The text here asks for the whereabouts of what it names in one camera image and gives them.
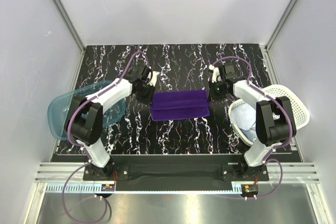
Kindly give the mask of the purple towel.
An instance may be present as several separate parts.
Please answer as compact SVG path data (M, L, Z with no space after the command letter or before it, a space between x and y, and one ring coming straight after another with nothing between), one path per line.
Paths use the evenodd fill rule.
M205 90L155 93L150 107L154 121L186 120L210 115Z

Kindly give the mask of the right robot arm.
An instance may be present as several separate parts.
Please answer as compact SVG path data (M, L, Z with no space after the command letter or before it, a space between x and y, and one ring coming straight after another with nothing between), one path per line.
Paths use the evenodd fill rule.
M231 94L243 103L232 108L230 122L254 141L237 166L239 176L250 180L260 171L266 158L275 148L296 133L290 99L287 96L273 98L238 76L233 65L209 67L209 100L219 101Z

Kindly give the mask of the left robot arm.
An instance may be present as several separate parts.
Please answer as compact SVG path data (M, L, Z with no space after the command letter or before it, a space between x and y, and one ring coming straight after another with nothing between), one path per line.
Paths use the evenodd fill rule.
M72 98L64 130L68 141L83 148L89 171L99 178L107 180L113 175L112 158L101 140L104 113L132 95L138 102L151 105L158 75L151 67L138 65L94 94Z

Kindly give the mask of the light blue towel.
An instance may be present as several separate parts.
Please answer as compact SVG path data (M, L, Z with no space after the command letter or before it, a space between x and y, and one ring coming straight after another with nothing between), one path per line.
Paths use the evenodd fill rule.
M235 124L243 135L252 143L257 139L256 110L244 103L231 111L230 122Z

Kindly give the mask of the blue transparent plastic bin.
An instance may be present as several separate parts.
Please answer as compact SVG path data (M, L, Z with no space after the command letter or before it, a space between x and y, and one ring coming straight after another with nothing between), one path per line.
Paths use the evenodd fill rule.
M53 137L61 141L67 141L67 133L64 130L64 124L68 115L72 98L76 95L86 97L111 84L111 80L103 80L93 83L79 89L73 90L55 98L49 105L47 115L48 124ZM126 111L125 99L118 101L114 106L106 110L103 114L103 125L105 129L121 120Z

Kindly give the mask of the white perforated laundry basket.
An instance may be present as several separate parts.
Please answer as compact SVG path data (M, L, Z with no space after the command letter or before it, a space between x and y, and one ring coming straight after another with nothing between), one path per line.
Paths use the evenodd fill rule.
M293 121L295 123L296 129L301 129L304 126L306 126L310 120L310 115L309 115L309 111L306 108L306 106L302 103L302 101L287 87L279 85L279 84L273 84L270 85L268 87L265 87L262 89L262 91L267 94L272 96L273 98L277 98L277 97L283 97L286 96L289 98L290 102L291 102L291 108L292 108L292 112L293 112ZM234 103L232 103L229 106L229 110L228 110L228 115L230 118L230 114L231 111L246 103L244 100L239 99L237 101L235 101ZM240 137L240 139L243 141L244 144L246 144L247 146L252 146L253 143L251 141L249 141L244 135L243 133L240 131L240 129L235 125L232 124L232 127L234 129L234 131L237 133L237 135Z

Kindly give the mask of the left orange connector box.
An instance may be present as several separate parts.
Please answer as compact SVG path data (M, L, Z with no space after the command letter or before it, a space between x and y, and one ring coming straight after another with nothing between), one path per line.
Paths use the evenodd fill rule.
M115 191L115 183L109 183L109 184L102 184L101 185L101 191Z

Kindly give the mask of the orange connector box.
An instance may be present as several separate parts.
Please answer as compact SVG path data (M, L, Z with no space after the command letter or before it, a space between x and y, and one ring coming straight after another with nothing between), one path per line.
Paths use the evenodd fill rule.
M258 194L259 187L257 184L243 185L242 192L246 194Z
M109 183L109 184L102 184L101 185L101 191L115 191L115 183Z

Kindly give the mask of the right orange connector box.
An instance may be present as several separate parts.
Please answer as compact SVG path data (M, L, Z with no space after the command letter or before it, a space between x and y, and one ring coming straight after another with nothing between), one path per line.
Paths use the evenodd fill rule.
M258 194L259 187L257 184L243 185L242 192L246 194Z

